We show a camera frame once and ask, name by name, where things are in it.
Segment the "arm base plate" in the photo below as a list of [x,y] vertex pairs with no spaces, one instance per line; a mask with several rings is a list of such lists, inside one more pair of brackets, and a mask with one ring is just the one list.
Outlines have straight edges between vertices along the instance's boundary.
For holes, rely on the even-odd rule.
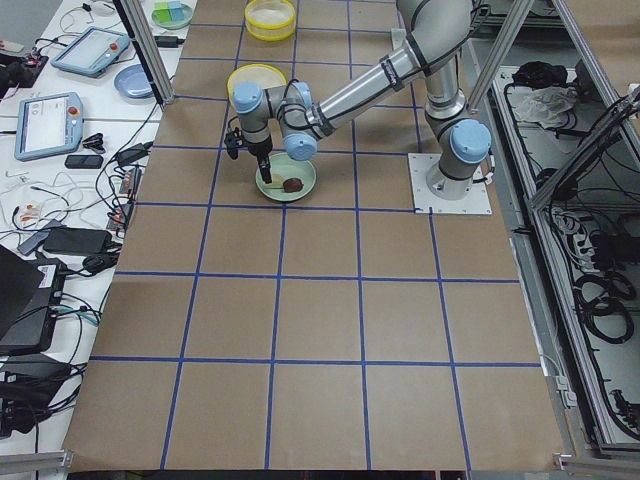
[[408,164],[414,211],[417,214],[492,214],[485,183],[477,167],[472,179],[452,180],[440,171],[440,154],[409,153]]

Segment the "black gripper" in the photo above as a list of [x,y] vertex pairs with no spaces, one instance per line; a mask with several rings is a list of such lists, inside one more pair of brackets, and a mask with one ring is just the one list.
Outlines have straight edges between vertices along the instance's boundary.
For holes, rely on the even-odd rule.
[[244,131],[244,141],[248,151],[257,158],[262,181],[265,184],[271,184],[273,182],[269,160],[269,154],[273,149],[271,132],[269,130]]

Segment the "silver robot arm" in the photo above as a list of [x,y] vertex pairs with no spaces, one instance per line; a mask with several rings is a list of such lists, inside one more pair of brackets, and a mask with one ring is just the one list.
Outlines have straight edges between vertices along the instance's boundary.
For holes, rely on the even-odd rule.
[[399,47],[322,101],[299,80],[272,88],[239,83],[231,95],[239,124],[226,131],[228,155],[237,158],[239,149],[247,149],[261,179],[270,183],[270,121],[277,122],[289,157],[307,161],[320,140],[421,79],[425,117],[441,149],[427,175],[428,188],[446,200],[463,198],[492,144],[489,129],[467,112],[457,71],[457,54],[481,7],[476,1],[427,0],[399,1],[396,8],[405,29]]

